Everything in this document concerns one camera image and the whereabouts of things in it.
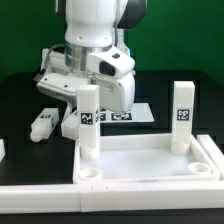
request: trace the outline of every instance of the green background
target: green background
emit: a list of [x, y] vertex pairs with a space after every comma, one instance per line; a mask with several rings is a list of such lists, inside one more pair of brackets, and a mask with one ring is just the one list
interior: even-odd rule
[[[0, 1], [0, 80], [36, 71], [41, 48], [64, 42], [54, 0]], [[224, 1], [148, 0], [126, 34], [137, 70], [200, 70], [224, 86]]]

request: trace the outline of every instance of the white robot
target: white robot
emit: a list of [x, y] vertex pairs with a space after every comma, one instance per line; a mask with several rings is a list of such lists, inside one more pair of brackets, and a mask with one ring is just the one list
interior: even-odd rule
[[77, 105], [77, 88], [94, 84], [99, 86], [101, 108], [129, 111], [134, 102], [135, 62], [122, 45], [123, 29], [135, 27], [146, 8], [147, 0], [57, 0], [56, 11], [67, 22], [65, 63], [60, 59], [56, 71], [49, 67], [54, 47], [49, 50], [35, 77], [39, 91], [67, 102], [71, 112]]

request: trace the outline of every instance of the cylindrical hole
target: cylindrical hole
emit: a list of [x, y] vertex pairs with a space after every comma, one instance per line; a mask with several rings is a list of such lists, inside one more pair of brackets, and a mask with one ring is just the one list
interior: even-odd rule
[[97, 168], [86, 168], [79, 171], [79, 178], [81, 180], [101, 180], [102, 171]]
[[206, 175], [206, 174], [211, 174], [212, 169], [209, 165], [205, 163], [191, 163], [188, 165], [188, 169], [191, 174], [196, 174], [196, 175]]

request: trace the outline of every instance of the white pillar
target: white pillar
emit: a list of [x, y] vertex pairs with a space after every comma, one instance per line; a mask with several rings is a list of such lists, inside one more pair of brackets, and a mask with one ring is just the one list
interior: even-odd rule
[[77, 110], [81, 157], [97, 159], [100, 156], [99, 86], [83, 85], [77, 89]]
[[177, 155], [190, 150], [194, 92], [193, 82], [174, 83], [171, 152]]

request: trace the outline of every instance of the black table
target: black table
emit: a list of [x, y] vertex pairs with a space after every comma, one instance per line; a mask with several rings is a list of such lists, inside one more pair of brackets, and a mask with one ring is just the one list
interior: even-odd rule
[[[31, 123], [46, 107], [58, 107], [60, 120], [66, 104], [38, 92], [33, 73], [15, 74], [0, 84], [0, 139], [6, 158], [0, 163], [0, 185], [71, 184], [74, 142], [61, 137], [60, 125], [41, 143], [30, 138]], [[101, 125], [102, 135], [171, 132], [173, 81], [196, 86], [193, 134], [209, 134], [224, 150], [224, 88], [198, 71], [137, 72], [136, 102], [150, 104], [155, 122]], [[223, 223], [224, 209], [127, 211], [1, 215], [0, 223]]]

